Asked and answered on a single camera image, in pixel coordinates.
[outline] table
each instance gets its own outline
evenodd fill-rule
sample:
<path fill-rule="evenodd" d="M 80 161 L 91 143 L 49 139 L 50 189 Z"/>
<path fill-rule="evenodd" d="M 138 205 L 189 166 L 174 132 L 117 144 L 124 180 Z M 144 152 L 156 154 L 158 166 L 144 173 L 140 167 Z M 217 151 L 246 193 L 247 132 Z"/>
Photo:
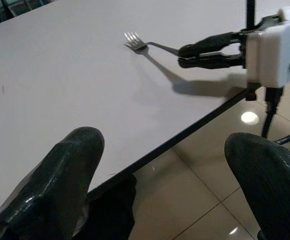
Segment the table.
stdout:
<path fill-rule="evenodd" d="M 259 20 L 290 0 L 257 4 Z M 1 23 L 0 205 L 77 127 L 105 138 L 97 193 L 243 99 L 240 67 L 182 69 L 153 46 L 135 54 L 124 32 L 179 48 L 244 27 L 242 0 L 59 0 Z"/>

